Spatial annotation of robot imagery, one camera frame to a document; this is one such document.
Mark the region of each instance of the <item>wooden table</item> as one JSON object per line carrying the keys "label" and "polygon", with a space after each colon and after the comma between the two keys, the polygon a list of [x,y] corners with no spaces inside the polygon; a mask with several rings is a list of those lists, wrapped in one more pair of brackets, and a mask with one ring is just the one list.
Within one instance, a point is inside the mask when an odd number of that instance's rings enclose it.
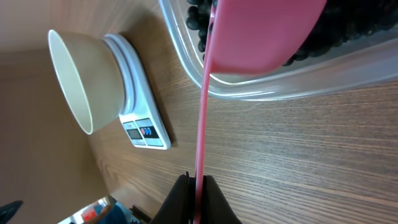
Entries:
{"label": "wooden table", "polygon": [[[193,174],[199,89],[156,0],[56,1],[54,27],[124,33],[138,51],[172,147],[132,146],[118,120],[90,137],[111,195],[154,216]],[[243,223],[397,223],[398,82],[281,102],[210,98],[205,173]]]}

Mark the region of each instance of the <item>beige wall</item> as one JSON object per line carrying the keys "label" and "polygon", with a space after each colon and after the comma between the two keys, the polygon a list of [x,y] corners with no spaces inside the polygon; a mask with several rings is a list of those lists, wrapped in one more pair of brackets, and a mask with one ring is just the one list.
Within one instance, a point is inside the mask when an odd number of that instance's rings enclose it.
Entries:
{"label": "beige wall", "polygon": [[108,194],[47,49],[0,53],[0,205],[10,223],[57,223]]}
{"label": "beige wall", "polygon": [[1,0],[0,52],[45,47],[50,3],[51,0]]}

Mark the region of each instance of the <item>scale platform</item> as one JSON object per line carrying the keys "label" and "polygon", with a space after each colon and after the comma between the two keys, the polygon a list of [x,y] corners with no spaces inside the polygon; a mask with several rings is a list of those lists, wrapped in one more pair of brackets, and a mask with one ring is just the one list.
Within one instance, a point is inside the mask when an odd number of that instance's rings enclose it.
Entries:
{"label": "scale platform", "polygon": [[119,34],[107,34],[103,40],[112,50],[123,76],[126,95],[119,119],[126,134],[136,147],[168,149],[170,138],[137,52]]}

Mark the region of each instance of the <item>plastic container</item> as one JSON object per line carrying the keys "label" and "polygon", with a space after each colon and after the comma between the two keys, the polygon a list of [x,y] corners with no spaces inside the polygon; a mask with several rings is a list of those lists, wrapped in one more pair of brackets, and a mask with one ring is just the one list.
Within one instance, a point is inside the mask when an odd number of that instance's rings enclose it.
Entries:
{"label": "plastic container", "polygon": [[[191,6],[186,0],[159,0],[175,49],[188,76],[199,87],[203,53],[198,31],[185,25]],[[262,76],[211,74],[209,94],[224,100],[270,101],[320,95],[398,77],[398,29],[333,47]]]}

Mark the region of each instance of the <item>blueberry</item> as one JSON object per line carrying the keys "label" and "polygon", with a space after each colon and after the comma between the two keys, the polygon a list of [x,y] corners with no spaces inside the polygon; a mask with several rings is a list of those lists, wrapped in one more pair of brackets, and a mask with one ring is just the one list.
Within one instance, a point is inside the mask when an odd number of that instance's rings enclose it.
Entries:
{"label": "blueberry", "polygon": [[186,21],[186,25],[188,29],[198,30],[199,29],[199,20],[196,17],[188,17]]}
{"label": "blueberry", "polygon": [[188,2],[189,4],[199,5],[200,3],[203,2],[203,0],[187,0],[187,2]]}
{"label": "blueberry", "polygon": [[200,26],[200,29],[208,30],[208,29],[209,29],[209,22],[210,22],[210,17],[207,17],[207,16],[205,16],[205,17],[203,17],[203,16],[199,17],[199,26]]}
{"label": "blueberry", "polygon": [[354,21],[346,24],[345,32],[348,37],[356,33],[356,23]]}
{"label": "blueberry", "polygon": [[326,7],[323,12],[326,15],[333,15],[333,14],[339,14],[341,13],[341,7],[339,6],[334,6],[334,7]]}
{"label": "blueberry", "polygon": [[343,38],[333,44],[333,47],[340,47],[343,44]]}
{"label": "blueberry", "polygon": [[289,65],[291,65],[293,62],[294,62],[294,59],[293,59],[293,57],[291,57],[291,58],[289,58],[288,61],[285,62],[282,66],[283,66],[283,67],[289,66]]}
{"label": "blueberry", "polygon": [[329,44],[333,45],[337,42],[340,42],[340,40],[343,38],[343,33],[338,25],[333,25],[329,27],[329,32],[327,36],[330,40]]}
{"label": "blueberry", "polygon": [[198,17],[199,16],[198,8],[196,6],[189,7],[188,16],[190,16],[190,17]]}
{"label": "blueberry", "polygon": [[362,22],[362,23],[358,24],[358,30],[357,31],[361,35],[367,35],[370,28],[371,27],[368,26],[368,22]]}
{"label": "blueberry", "polygon": [[213,32],[213,23],[211,23],[209,26],[209,32],[210,32],[210,34]]}
{"label": "blueberry", "polygon": [[358,40],[361,36],[362,36],[361,34],[355,32],[354,34],[351,34],[351,35],[348,37],[348,40]]}
{"label": "blueberry", "polygon": [[199,14],[202,15],[202,16],[210,16],[210,10],[211,10],[210,6],[211,5],[208,2],[206,2],[206,1],[202,2],[198,6]]}
{"label": "blueberry", "polygon": [[325,45],[324,35],[314,35],[310,34],[304,41],[300,49],[306,50],[307,52],[318,50]]}
{"label": "blueberry", "polygon": [[395,9],[391,12],[389,16],[389,20],[392,24],[395,24],[398,22],[398,7],[395,5]]}
{"label": "blueberry", "polygon": [[319,50],[310,51],[308,53],[308,56],[310,56],[310,57],[319,57],[319,56],[322,56],[322,55],[326,54],[329,50],[330,50],[330,47],[323,47],[323,48],[321,48]]}
{"label": "blueberry", "polygon": [[395,24],[380,25],[380,29],[387,31],[387,30],[393,28],[394,26],[395,26]]}
{"label": "blueberry", "polygon": [[201,40],[206,40],[207,39],[207,29],[200,28],[198,35]]}
{"label": "blueberry", "polygon": [[369,29],[368,32],[365,34],[366,36],[373,35],[376,31],[374,29]]}
{"label": "blueberry", "polygon": [[302,61],[308,58],[308,53],[304,50],[298,50],[296,54],[293,55],[293,59],[296,61]]}
{"label": "blueberry", "polygon": [[204,52],[204,51],[206,50],[206,42],[199,41],[198,50],[199,50],[200,52]]}

